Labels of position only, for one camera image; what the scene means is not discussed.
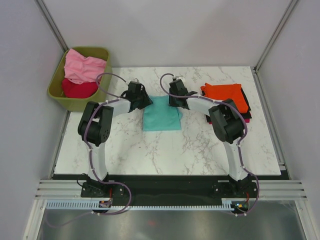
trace white wall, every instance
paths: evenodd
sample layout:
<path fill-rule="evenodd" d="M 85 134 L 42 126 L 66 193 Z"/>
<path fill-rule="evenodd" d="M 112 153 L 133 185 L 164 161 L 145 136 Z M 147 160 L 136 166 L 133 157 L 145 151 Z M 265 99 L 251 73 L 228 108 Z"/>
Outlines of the white wall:
<path fill-rule="evenodd" d="M 65 114 L 47 96 L 63 53 L 33 0 L 2 0 L 0 29 L 0 239 L 20 240 Z"/>
<path fill-rule="evenodd" d="M 320 225 L 320 1 L 300 1 L 260 70 L 293 178 Z"/>
<path fill-rule="evenodd" d="M 254 66 L 290 0 L 44 0 L 69 47 L 114 67 Z"/>

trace olive plastic bin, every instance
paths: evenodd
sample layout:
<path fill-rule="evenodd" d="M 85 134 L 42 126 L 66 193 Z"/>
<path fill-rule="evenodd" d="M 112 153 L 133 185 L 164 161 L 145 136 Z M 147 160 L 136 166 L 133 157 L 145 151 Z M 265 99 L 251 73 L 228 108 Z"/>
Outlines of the olive plastic bin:
<path fill-rule="evenodd" d="M 73 47 L 72 49 L 76 50 L 78 53 L 85 57 L 95 57 L 98 59 L 103 59 L 106 61 L 106 67 L 104 72 L 112 73 L 112 67 L 110 66 L 110 59 L 108 51 L 103 47 L 89 47 L 89 46 L 78 46 Z M 66 55 L 68 53 L 66 51 L 52 77 L 50 85 L 48 87 L 48 95 L 57 100 L 65 109 L 71 112 L 83 112 L 85 107 L 89 101 L 94 102 L 104 102 L 106 100 L 106 94 L 101 91 L 100 88 L 90 97 L 88 98 L 70 98 L 66 97 L 63 89 L 62 89 L 62 81 L 65 78 L 65 63 L 66 63 Z M 104 75 L 100 81 L 100 87 L 108 90 L 110 85 L 111 75 Z"/>

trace fabric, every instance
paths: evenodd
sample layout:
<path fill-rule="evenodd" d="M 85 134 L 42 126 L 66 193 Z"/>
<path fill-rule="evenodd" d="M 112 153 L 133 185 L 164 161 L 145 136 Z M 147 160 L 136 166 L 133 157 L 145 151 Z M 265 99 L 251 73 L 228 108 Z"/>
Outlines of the fabric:
<path fill-rule="evenodd" d="M 70 49 L 65 56 L 64 77 L 75 84 L 92 83 L 105 71 L 107 62 L 96 57 L 85 57 Z"/>
<path fill-rule="evenodd" d="M 222 100 L 232 99 L 241 114 L 245 114 L 249 107 L 241 92 L 241 84 L 225 84 L 225 85 L 210 85 L 205 83 L 201 87 L 205 96 L 210 99 Z"/>
<path fill-rule="evenodd" d="M 181 130 L 180 119 L 183 114 L 177 107 L 169 106 L 169 96 L 150 96 L 153 104 L 143 112 L 143 131 Z"/>
<path fill-rule="evenodd" d="M 246 94 L 245 94 L 245 92 L 244 92 L 244 90 L 243 90 L 242 88 L 241 88 L 241 93 L 242 93 L 242 95 L 243 95 L 243 98 L 244 98 L 244 100 L 245 100 L 245 103 L 246 103 L 247 106 L 248 106 L 248 111 L 247 111 L 246 113 L 241 113 L 241 115 L 242 115 L 242 117 L 244 118 L 244 121 L 248 124 L 248 123 L 250 123 L 250 119 L 252 119 L 252 116 L 251 116 L 251 113 L 250 113 L 251 107 L 250 107 L 250 105 L 249 105 L 249 101 L 248 101 L 248 99 L 247 99 L 247 96 L 246 96 Z M 206 97 L 206 94 L 205 94 L 204 91 L 202 91 L 202 96 L 205 96 L 205 97 Z M 207 116 L 207 115 L 205 115 L 205 117 L 206 117 L 207 123 L 212 124 L 210 117 Z"/>
<path fill-rule="evenodd" d="M 62 81 L 62 89 L 66 97 L 73 99 L 86 99 L 91 97 L 97 90 L 98 86 L 95 82 L 85 82 L 76 84 L 65 78 Z"/>

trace red cloth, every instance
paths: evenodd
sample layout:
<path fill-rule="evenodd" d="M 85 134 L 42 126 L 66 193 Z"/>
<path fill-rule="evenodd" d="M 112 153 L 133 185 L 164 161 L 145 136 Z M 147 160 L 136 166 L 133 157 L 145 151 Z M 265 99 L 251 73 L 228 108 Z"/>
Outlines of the red cloth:
<path fill-rule="evenodd" d="M 201 90 L 210 99 L 222 101 L 232 99 L 241 114 L 245 114 L 249 109 L 241 92 L 241 84 L 210 85 L 205 83 Z"/>
<path fill-rule="evenodd" d="M 86 99 L 91 97 L 98 90 L 98 86 L 95 82 L 76 84 L 69 81 L 68 78 L 65 78 L 62 81 L 62 89 L 65 96 L 68 98 Z"/>

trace floor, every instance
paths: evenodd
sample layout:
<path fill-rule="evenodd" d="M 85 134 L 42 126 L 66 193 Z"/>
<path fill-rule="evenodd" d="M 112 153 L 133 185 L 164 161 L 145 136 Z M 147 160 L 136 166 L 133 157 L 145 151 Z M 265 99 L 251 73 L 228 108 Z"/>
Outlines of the floor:
<path fill-rule="evenodd" d="M 51 224 L 75 218 L 81 210 L 46 210 Z M 220 211 L 139 211 L 115 216 L 87 215 L 55 229 L 45 240 L 305 240 L 294 202 L 259 201 L 247 216 Z"/>

